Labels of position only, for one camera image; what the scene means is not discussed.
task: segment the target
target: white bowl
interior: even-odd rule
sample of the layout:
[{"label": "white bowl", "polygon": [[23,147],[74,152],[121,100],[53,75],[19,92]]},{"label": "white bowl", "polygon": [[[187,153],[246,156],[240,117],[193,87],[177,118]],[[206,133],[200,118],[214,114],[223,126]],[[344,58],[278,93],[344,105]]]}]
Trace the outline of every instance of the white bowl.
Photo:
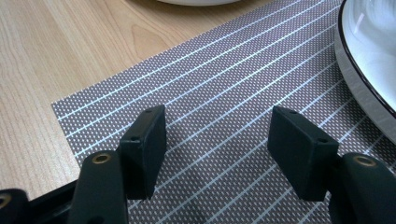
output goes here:
[{"label": "white bowl", "polygon": [[345,0],[335,54],[362,109],[396,144],[396,1]]},{"label": "white bowl", "polygon": [[171,3],[182,6],[193,6],[193,7],[207,7],[222,5],[231,2],[237,2],[239,0],[158,0],[160,2]]}]

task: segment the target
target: wood grain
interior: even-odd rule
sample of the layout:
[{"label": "wood grain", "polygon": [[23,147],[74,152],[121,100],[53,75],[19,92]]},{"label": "wood grain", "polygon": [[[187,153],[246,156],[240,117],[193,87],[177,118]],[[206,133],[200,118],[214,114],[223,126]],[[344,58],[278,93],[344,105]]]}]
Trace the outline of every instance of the wood grain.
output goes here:
[{"label": "wood grain", "polygon": [[0,1],[0,189],[33,199],[78,178],[51,103],[268,2]]}]

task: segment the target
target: wooden table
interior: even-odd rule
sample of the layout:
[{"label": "wooden table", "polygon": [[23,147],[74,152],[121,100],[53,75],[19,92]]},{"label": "wooden table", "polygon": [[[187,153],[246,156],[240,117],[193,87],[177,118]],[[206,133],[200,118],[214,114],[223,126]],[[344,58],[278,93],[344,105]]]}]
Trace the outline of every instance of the wooden table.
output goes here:
[{"label": "wooden table", "polygon": [[33,199],[78,178],[51,103],[270,1],[0,1],[0,189]]}]

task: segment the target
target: clamp jaw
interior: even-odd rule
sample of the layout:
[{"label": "clamp jaw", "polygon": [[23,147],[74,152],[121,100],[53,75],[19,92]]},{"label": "clamp jaw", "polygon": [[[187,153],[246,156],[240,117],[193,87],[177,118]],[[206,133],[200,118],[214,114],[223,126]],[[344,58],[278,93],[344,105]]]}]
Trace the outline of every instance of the clamp jaw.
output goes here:
[{"label": "clamp jaw", "polygon": [[338,142],[301,114],[275,106],[268,149],[297,196],[322,202],[332,195],[332,223],[395,223],[396,178],[360,153],[338,156]]},{"label": "clamp jaw", "polygon": [[0,223],[128,223],[126,198],[151,198],[166,151],[165,107],[143,111],[116,151],[92,153],[78,180],[28,201],[0,190]]}]

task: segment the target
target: gray placemat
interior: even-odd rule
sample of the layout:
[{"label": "gray placemat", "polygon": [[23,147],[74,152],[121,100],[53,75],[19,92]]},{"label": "gray placemat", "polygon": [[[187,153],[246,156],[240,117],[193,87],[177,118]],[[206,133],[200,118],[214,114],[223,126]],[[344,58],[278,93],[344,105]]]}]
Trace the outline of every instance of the gray placemat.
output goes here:
[{"label": "gray placemat", "polygon": [[273,105],[300,111],[394,172],[396,148],[353,99],[333,32],[340,1],[275,1],[53,104],[79,164],[115,149],[147,107],[166,106],[167,152],[135,223],[330,222],[298,200],[266,148]]}]

